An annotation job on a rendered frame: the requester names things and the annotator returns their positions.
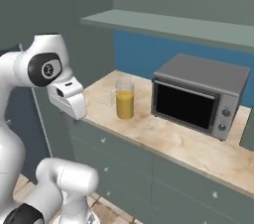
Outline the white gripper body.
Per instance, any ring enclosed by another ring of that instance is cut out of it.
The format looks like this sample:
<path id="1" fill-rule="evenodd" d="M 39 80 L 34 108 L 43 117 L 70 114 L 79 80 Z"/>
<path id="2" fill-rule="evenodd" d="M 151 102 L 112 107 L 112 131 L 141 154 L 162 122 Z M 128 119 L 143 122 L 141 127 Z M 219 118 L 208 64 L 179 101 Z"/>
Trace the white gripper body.
<path id="1" fill-rule="evenodd" d="M 50 94 L 49 98 L 53 105 L 75 120 L 80 120 L 87 114 L 85 98 L 81 93 L 68 98 Z"/>

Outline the grey-green wall shelf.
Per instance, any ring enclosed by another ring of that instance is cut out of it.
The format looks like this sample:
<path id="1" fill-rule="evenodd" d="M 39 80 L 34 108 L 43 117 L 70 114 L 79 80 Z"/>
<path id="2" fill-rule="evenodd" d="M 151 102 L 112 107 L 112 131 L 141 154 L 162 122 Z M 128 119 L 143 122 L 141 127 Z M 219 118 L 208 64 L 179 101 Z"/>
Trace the grey-green wall shelf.
<path id="1" fill-rule="evenodd" d="M 254 27 L 112 9 L 81 24 L 254 54 Z"/>

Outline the glass pitcher with orange juice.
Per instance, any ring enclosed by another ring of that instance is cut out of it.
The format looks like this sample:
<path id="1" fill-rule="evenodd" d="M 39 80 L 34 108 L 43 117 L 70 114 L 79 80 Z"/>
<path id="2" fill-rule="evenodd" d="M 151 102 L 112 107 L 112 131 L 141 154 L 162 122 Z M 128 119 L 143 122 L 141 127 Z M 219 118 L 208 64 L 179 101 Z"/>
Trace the glass pitcher with orange juice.
<path id="1" fill-rule="evenodd" d="M 111 105 L 116 107 L 117 117 L 131 119 L 134 116 L 134 80 L 119 77 L 111 90 Z"/>

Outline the grey toaster oven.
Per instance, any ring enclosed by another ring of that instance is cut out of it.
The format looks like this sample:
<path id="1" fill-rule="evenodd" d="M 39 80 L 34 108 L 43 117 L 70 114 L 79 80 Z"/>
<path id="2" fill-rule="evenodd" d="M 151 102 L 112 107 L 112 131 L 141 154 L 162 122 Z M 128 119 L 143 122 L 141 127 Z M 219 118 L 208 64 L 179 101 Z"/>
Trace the grey toaster oven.
<path id="1" fill-rule="evenodd" d="M 151 113 L 224 141 L 250 69 L 178 54 L 154 72 Z"/>

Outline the grey-green drawer front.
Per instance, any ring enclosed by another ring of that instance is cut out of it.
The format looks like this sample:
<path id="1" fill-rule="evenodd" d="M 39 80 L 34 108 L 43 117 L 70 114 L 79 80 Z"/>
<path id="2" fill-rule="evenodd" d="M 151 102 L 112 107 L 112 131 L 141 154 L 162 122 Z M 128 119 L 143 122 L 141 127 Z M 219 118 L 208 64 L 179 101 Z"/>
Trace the grey-green drawer front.
<path id="1" fill-rule="evenodd" d="M 141 171 L 146 175 L 152 175 L 153 154 L 151 152 L 86 122 L 77 122 L 71 119 L 68 124 L 70 133 L 74 137 L 131 168 Z M 101 142 L 103 138 L 106 138 L 105 143 Z"/>
<path id="2" fill-rule="evenodd" d="M 150 221 L 151 180 L 124 180 L 118 184 L 102 178 L 97 193 L 144 224 Z"/>
<path id="3" fill-rule="evenodd" d="M 106 178 L 120 184 L 124 180 L 137 181 L 149 178 L 142 172 L 126 166 L 79 139 L 72 138 L 72 147 L 75 159 L 95 168 L 99 173 L 99 179 Z M 104 171 L 106 167 L 109 167 L 108 172 Z"/>
<path id="4" fill-rule="evenodd" d="M 179 224 L 238 224 L 155 180 L 152 184 L 151 206 Z"/>
<path id="5" fill-rule="evenodd" d="M 188 168 L 154 156 L 154 178 L 239 224 L 254 224 L 254 198 Z M 216 191 L 217 198 L 212 197 Z"/>

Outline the grey-green cabinet panel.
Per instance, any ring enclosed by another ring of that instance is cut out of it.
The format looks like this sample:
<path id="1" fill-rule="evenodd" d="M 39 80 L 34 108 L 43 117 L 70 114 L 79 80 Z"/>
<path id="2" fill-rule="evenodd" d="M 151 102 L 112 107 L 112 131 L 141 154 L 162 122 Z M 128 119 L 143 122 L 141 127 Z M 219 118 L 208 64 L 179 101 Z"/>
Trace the grey-green cabinet panel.
<path id="1" fill-rule="evenodd" d="M 251 152 L 254 152 L 254 106 L 249 114 L 239 145 Z"/>

